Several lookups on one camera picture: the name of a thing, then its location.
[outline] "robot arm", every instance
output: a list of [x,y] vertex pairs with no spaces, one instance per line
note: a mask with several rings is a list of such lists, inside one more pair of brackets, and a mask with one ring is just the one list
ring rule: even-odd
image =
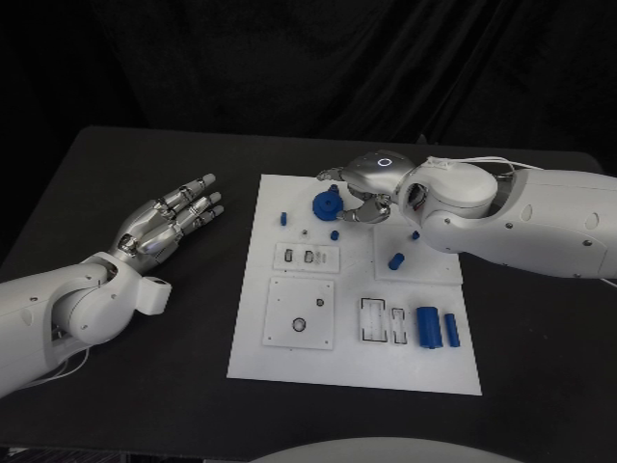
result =
[[181,237],[222,213],[222,206],[213,206],[217,193],[199,198],[213,181],[207,175],[147,202],[124,222],[108,254],[0,284],[0,397],[111,340],[135,310],[162,312],[171,286],[141,274],[168,258]]
[[[617,278],[617,178],[533,169],[496,177],[468,164],[478,161],[507,163],[429,158],[415,167],[380,150],[318,179],[347,181],[360,199],[389,198],[441,252],[556,277]],[[377,223],[387,216],[364,202],[338,218]]]

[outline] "black backdrop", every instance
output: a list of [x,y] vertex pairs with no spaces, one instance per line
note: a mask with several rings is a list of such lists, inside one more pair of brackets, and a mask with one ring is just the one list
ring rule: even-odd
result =
[[90,124],[423,134],[582,150],[617,176],[617,2],[0,2],[0,256]]

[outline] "blue object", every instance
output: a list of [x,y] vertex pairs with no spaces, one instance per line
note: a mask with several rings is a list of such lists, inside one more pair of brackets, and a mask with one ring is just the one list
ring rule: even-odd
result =
[[387,267],[390,270],[398,270],[399,266],[402,265],[402,262],[405,260],[405,256],[402,253],[396,253],[395,256],[392,257],[392,260],[387,263]]
[[435,307],[419,307],[416,309],[416,329],[419,330],[419,345],[422,347],[435,349],[444,346],[438,309]]
[[454,313],[444,315],[444,328],[447,330],[447,339],[449,340],[449,347],[458,347],[458,332],[457,332],[457,320],[454,319]]
[[325,222],[336,220],[336,214],[343,210],[343,200],[338,195],[338,187],[333,185],[327,191],[318,193],[312,200],[312,213]]

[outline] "blue battery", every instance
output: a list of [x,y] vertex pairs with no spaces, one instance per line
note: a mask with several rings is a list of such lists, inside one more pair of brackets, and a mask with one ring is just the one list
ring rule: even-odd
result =
[[402,265],[405,260],[405,256],[402,253],[396,253],[392,257],[392,260],[387,263],[387,267],[390,270],[399,270],[399,266]]
[[422,347],[435,349],[444,346],[441,322],[435,307],[419,307],[416,309],[416,329],[419,331],[419,345]]
[[454,313],[444,315],[444,330],[447,331],[447,339],[449,340],[449,347],[458,347],[458,332],[457,332],[457,320],[454,319]]

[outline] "black table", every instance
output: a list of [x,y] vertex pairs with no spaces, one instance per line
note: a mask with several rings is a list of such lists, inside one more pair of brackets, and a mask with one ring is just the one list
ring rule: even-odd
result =
[[598,172],[576,152],[483,150],[88,128],[59,166],[0,282],[106,250],[147,199],[214,173],[224,214],[154,275],[160,316],[137,314],[70,376],[0,400],[0,445],[250,459],[311,442],[418,437],[521,461],[617,460],[617,290],[462,256],[483,396],[226,379],[259,174],[311,176],[367,150],[503,155]]

